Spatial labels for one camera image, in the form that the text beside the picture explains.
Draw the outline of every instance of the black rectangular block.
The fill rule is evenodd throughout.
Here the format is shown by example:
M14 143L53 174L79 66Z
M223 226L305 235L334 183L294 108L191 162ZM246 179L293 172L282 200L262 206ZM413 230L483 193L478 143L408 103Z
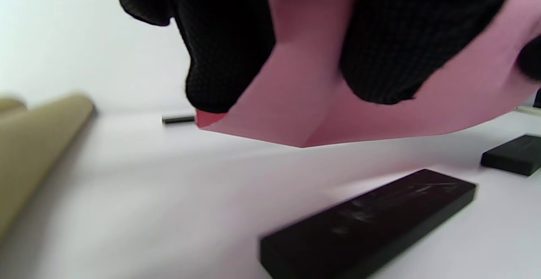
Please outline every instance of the black rectangular block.
M481 165L530 176L541 167L541 137L524 135L488 150Z
M472 202L475 189L417 171L263 237L261 264L274 279L366 278Z

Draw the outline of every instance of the rolled kraft paper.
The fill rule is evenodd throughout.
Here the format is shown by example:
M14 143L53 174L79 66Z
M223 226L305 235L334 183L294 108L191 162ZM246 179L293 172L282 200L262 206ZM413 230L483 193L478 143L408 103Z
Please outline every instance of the rolled kraft paper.
M91 113L88 98L70 96L0 117L0 241Z
M433 136L512 111L540 87L515 62L541 33L541 0L506 0L414 100L392 106L360 100L338 71L353 2L269 0L276 31L269 60L227 114L197 111L198 126L296 147Z
M13 98L0 98L0 117L11 110L26 109L25 104Z

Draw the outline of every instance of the tan paper roll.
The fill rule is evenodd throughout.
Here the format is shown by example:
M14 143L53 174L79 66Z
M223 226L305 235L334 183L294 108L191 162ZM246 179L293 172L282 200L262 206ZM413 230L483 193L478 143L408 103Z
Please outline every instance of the tan paper roll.
M0 116L0 241L93 113L84 96Z

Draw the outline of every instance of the pink paper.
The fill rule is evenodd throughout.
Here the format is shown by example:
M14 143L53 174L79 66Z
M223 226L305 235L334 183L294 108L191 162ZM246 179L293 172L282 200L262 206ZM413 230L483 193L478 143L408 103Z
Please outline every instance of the pink paper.
M512 111L539 89L515 61L541 33L541 0L507 0L414 100L360 100L338 70L354 1L269 0L276 33L270 58L226 115L197 111L198 126L296 147L433 136Z

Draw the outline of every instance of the black bar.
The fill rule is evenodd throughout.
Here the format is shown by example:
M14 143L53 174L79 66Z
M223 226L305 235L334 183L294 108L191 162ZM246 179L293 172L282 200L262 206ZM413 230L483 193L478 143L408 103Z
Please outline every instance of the black bar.
M492 148L481 165L529 177L541 167L541 137L524 135Z
M472 202L475 189L417 171L263 237L261 264L274 279L366 278Z
M194 121L195 121L195 116L171 117L171 118L162 117L162 123L164 125L170 125L172 123L192 123Z

